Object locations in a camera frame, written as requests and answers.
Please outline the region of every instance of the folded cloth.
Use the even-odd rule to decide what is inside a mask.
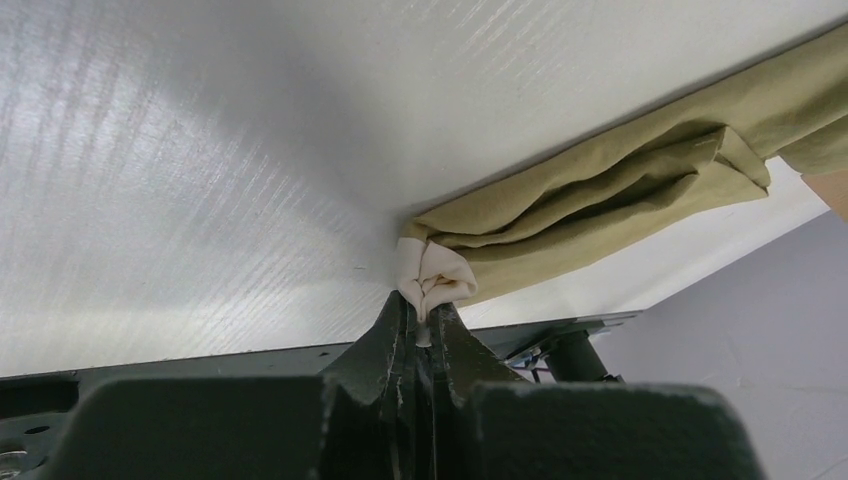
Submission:
[[[420,325],[433,308],[470,298],[477,292],[471,267],[453,250],[433,242],[401,238],[397,252],[398,290],[415,307]],[[419,328],[416,343],[429,346],[429,331]]]
[[[503,295],[694,213],[766,197],[764,163],[778,155],[802,173],[848,168],[848,25],[413,218],[399,278],[409,289],[425,270],[438,278],[424,253],[442,246],[479,285],[450,298]],[[426,314],[433,301],[413,305]]]

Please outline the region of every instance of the beige fabric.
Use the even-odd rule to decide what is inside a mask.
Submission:
[[[403,298],[415,307],[418,323],[443,303],[465,300],[477,292],[477,281],[468,262],[449,248],[416,238],[397,244],[397,285]],[[419,347],[430,346],[430,332],[419,328]]]
[[[848,170],[801,177],[824,203],[848,223]]]
[[[803,173],[848,167],[848,26],[437,207],[402,236],[462,255],[482,301],[763,198],[776,155]]]

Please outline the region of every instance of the gray wall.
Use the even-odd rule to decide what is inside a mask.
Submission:
[[[721,391],[771,478],[835,480],[848,478],[846,342],[848,225],[827,213],[595,345],[628,382]]]

